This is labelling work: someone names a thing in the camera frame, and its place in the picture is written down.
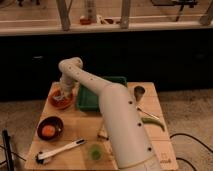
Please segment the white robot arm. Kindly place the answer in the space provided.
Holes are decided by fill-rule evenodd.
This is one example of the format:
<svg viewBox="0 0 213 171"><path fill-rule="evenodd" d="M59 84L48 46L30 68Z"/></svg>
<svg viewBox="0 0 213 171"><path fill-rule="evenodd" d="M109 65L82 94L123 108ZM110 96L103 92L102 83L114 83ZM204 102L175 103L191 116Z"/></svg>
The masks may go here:
<svg viewBox="0 0 213 171"><path fill-rule="evenodd" d="M128 89L86 72L79 57L62 60L61 90L68 95L74 81L98 96L99 109L119 171L162 171L136 104Z"/></svg>

